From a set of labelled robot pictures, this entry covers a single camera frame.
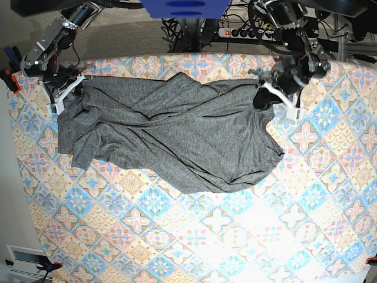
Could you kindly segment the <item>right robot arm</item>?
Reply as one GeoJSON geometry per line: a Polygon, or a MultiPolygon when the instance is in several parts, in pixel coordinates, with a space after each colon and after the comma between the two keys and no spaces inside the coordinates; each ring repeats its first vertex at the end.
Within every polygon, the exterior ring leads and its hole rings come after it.
{"type": "Polygon", "coordinates": [[[79,62],[59,62],[61,52],[73,47],[79,29],[85,29],[104,9],[111,7],[109,1],[93,1],[62,10],[23,57],[21,71],[42,84],[50,100],[51,113],[60,115],[65,110],[66,96],[85,79],[79,62]]]}

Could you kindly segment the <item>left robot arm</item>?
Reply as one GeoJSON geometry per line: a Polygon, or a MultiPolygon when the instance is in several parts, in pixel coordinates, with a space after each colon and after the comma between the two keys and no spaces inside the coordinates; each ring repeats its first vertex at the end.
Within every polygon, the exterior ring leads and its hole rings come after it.
{"type": "Polygon", "coordinates": [[[306,33],[306,9],[291,1],[250,1],[247,12],[258,42],[279,54],[279,61],[288,56],[292,58],[291,62],[283,63],[282,68],[279,68],[279,63],[276,62],[270,71],[256,74],[260,86],[253,100],[254,108],[265,110],[274,104],[282,103],[286,106],[288,119],[304,119],[305,112],[300,108],[302,90],[312,78],[323,78],[330,71],[325,50],[317,39],[309,38],[306,33]],[[286,51],[279,50],[262,39],[254,20],[257,9],[264,12],[276,27],[286,51]]]}

